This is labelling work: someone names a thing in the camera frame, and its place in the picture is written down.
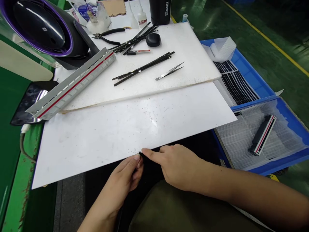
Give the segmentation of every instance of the finger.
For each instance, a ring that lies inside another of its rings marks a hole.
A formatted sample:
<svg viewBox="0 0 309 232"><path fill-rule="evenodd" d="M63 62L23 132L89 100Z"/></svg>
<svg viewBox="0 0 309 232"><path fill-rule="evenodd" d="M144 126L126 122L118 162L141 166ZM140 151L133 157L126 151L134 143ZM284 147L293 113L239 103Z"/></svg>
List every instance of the finger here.
<svg viewBox="0 0 309 232"><path fill-rule="evenodd" d="M130 160L133 159L133 157L134 157L134 155L129 156L128 158L121 161L121 163L118 164L118 166L115 168L115 171L120 172L122 169L124 169L124 167L130 162Z"/></svg>
<svg viewBox="0 0 309 232"><path fill-rule="evenodd" d="M138 164L137 164L137 168L140 168L140 166L144 163L143 157L140 158Z"/></svg>
<svg viewBox="0 0 309 232"><path fill-rule="evenodd" d="M141 179L143 174L144 165L137 169L137 171L132 175L132 180Z"/></svg>
<svg viewBox="0 0 309 232"><path fill-rule="evenodd" d="M152 160L153 162L156 162L158 164L162 164L163 163L163 155L162 153L159 152L154 152L150 149L147 148L142 148L142 153L147 156L150 160Z"/></svg>
<svg viewBox="0 0 309 232"><path fill-rule="evenodd" d="M129 192L133 191L134 189L136 189L136 187L138 186L139 180L134 180L131 184L130 190Z"/></svg>
<svg viewBox="0 0 309 232"><path fill-rule="evenodd" d="M123 168L121 172L123 172L124 175L131 177L133 174L135 168L137 167L137 164L139 160L141 159L140 154L136 154L129 162L128 164Z"/></svg>
<svg viewBox="0 0 309 232"><path fill-rule="evenodd" d="M167 145L162 146L162 147L160 147L160 153L165 153L170 148L171 148L171 146L167 146Z"/></svg>

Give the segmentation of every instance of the phone screen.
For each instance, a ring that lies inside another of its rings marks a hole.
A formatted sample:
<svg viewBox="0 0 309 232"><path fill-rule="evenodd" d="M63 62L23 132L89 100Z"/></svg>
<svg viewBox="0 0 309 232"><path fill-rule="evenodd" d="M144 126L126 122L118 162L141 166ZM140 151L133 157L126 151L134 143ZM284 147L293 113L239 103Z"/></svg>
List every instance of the phone screen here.
<svg viewBox="0 0 309 232"><path fill-rule="evenodd" d="M21 126L24 124L44 122L45 120L33 118L32 114L26 113L25 111L42 97L44 97L48 91L52 90L57 84L58 82L56 81L41 81L30 83L25 94L23 95L21 102L19 103L17 110L15 111L10 124L12 126Z"/></svg>

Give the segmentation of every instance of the cardboard piece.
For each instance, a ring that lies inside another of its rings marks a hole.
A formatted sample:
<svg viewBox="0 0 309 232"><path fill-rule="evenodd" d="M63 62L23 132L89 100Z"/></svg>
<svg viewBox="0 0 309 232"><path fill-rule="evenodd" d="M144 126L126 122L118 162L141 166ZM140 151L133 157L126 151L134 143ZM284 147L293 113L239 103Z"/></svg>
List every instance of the cardboard piece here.
<svg viewBox="0 0 309 232"><path fill-rule="evenodd" d="M123 0L106 0L102 2L110 17L126 14L126 7Z"/></svg>

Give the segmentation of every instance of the red stripe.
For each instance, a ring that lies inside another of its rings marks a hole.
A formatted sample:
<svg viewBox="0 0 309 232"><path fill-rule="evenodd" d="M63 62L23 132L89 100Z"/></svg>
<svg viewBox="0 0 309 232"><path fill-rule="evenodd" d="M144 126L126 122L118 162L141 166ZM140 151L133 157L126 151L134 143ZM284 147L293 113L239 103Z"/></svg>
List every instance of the red stripe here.
<svg viewBox="0 0 309 232"><path fill-rule="evenodd" d="M265 135L267 134L267 131L268 131L268 128L270 127L270 125L271 125L271 121L274 119L274 116L272 116L271 117L271 119L270 119L270 123L269 123L269 125L268 125L268 127L267 127L267 129L266 129L266 132L265 132L265 134L264 134L264 136L263 136L263 138L262 138L262 140L260 141L260 144L258 145L258 147L257 147L257 151L256 152L258 152L258 150L259 150L259 148L260 148L260 146L261 146L261 143L263 142L263 140L264 140L264 137L265 137Z"/></svg>
<svg viewBox="0 0 309 232"><path fill-rule="evenodd" d="M55 101L50 107L47 108L41 115L38 116L38 118L42 117L47 111L49 111L57 102L59 102L68 92L70 92L72 89L74 89L81 81L83 81L90 73L92 73L97 67L99 67L104 61L106 61L112 54L111 53L108 57L106 57L101 63L99 63L94 69L92 69L86 76L84 76L82 79L80 79L72 88L70 88L65 94L63 94L57 101Z"/></svg>

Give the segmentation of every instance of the black handle pliers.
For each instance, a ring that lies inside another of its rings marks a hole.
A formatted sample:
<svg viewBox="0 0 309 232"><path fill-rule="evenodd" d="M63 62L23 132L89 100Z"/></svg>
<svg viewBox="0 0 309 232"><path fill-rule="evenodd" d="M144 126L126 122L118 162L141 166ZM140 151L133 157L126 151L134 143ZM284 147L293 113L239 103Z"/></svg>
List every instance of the black handle pliers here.
<svg viewBox="0 0 309 232"><path fill-rule="evenodd" d="M106 36L106 35L109 35L109 34L113 34L113 33L116 33L116 32L124 32L124 31L125 31L124 28L116 28L116 29L112 29L112 30L103 32L101 34L100 33L93 34L94 37L92 37L92 38L94 38L94 39L101 39L101 40L104 40L106 43L119 46L120 42L110 41L108 39L105 39L103 36Z"/></svg>

